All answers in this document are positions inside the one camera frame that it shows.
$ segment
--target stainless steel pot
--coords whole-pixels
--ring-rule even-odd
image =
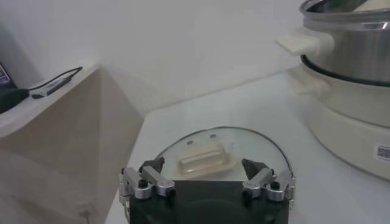
[[[330,34],[333,49],[303,57],[305,64],[337,78],[390,86],[390,9],[354,12],[367,0],[307,0],[303,25]]]

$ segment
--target screw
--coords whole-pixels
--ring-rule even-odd
[[[274,181],[271,183],[271,189],[272,190],[279,190],[280,189],[280,183],[277,181]]]
[[[139,182],[138,182],[138,187],[139,187],[139,188],[145,188],[145,187],[147,187],[147,180],[144,180],[144,179],[139,180]]]

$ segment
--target white countertop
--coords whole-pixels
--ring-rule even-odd
[[[145,118],[128,167],[138,168],[194,131],[246,127],[273,139],[297,176],[292,224],[390,223],[390,181],[358,170],[332,155],[308,129],[311,99],[292,93],[284,76],[153,111]],[[126,223],[115,196],[106,224]]]

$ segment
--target wooden shelf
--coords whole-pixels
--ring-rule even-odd
[[[49,108],[54,102],[58,101],[87,77],[92,75],[98,68],[98,65],[84,66],[83,70],[75,75],[69,83],[52,93],[50,96],[41,99],[28,97],[16,107],[0,114],[0,138],[23,128],[26,124]]]

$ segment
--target glass pot lid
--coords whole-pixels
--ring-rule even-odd
[[[157,156],[169,180],[247,180],[241,161],[265,163],[276,173],[291,170],[281,148],[265,135],[239,127],[218,127],[189,134]]]

